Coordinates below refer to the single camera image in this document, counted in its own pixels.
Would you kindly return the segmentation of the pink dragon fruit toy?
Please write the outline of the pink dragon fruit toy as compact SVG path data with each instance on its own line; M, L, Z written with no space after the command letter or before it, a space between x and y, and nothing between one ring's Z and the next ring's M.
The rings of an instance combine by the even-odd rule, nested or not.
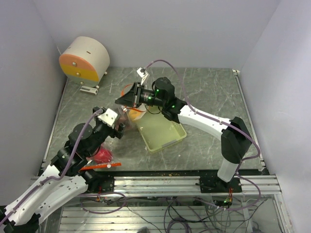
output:
M93 160L97 164L110 163L113 159L112 153L110 150L105 148L100 148L100 150L93 156Z

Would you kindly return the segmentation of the orange fruit toy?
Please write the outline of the orange fruit toy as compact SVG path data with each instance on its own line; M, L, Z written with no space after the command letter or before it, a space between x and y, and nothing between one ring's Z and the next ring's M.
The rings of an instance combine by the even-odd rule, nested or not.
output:
M136 120L141 119L144 114L145 112L139 112L139 111L130 109L128 112L128 117L131 121L136 121Z

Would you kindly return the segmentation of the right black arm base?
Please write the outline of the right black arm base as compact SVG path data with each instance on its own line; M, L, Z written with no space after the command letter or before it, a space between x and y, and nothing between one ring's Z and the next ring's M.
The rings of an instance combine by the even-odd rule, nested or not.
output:
M217 176L203 176L195 183L200 187L201 193L241 193L241 182L239 178L233 178L230 182L226 183Z

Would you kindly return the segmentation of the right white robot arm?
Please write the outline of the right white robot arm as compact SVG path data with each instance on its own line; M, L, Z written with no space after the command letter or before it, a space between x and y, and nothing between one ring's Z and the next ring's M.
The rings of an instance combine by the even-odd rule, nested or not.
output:
M118 105L138 108L141 105L157 106L169 121L198 128L221 142L223 161L214 180L215 188L225 192L251 146L251 136L244 121L235 117L222 118L202 112L175 96L175 87L166 77L156 79L148 90L139 82L115 100Z

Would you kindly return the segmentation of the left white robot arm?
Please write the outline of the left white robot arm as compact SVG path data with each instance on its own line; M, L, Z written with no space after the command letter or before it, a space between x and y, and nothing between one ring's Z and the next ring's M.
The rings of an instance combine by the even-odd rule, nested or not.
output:
M99 188L94 170L83 170L87 158L99 152L108 138L122 138L124 124L109 126L97 121L95 127L81 123L53 157L41 176L15 201L0 208L0 223L6 233L34 233L55 210L72 198Z

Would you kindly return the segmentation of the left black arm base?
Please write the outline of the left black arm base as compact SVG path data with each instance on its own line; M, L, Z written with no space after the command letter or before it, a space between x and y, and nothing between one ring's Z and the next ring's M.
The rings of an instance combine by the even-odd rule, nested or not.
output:
M79 172L88 185L87 193L111 192L114 188L114 178L105 172L97 172L93 169Z

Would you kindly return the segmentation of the purple sweet potato toy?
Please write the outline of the purple sweet potato toy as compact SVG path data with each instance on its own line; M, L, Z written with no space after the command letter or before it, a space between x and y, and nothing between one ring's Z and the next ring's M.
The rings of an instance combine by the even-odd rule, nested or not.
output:
M116 129L119 129L121 124L124 125L125 131L129 131L133 128L132 122L130 121L128 114L124 111L119 112L119 118L116 122Z

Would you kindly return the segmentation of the clear orange zip bag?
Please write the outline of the clear orange zip bag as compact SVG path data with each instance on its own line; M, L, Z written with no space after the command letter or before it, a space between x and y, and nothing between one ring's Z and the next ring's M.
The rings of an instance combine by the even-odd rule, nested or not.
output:
M91 157L87 158L87 164L81 168L81 171L85 170L98 170L98 169L110 169L113 167L119 167L122 163L119 159L115 158L106 144L102 143L101 146L94 152Z

